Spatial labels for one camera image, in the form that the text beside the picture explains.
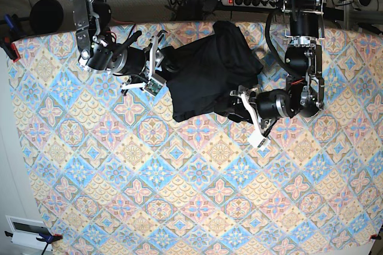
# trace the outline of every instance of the floral tile pattern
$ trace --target floral tile pattern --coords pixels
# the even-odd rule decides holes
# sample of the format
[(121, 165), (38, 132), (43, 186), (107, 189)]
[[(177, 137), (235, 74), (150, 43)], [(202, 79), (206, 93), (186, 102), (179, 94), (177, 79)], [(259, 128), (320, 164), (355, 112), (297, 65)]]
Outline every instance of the floral tile pattern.
[[(264, 26), (238, 23), (284, 88)], [(130, 26), (114, 27), (123, 41)], [(175, 47), (212, 23), (138, 25)], [(272, 26), (284, 54), (283, 26)], [(119, 93), (77, 64), (73, 33), (16, 43), (11, 96), (28, 176), (55, 254), (308, 255), (366, 244), (383, 223), (383, 55), (378, 37), (326, 30), (326, 109), (280, 120), (264, 151), (253, 127), (206, 114), (177, 123), (167, 88)]]

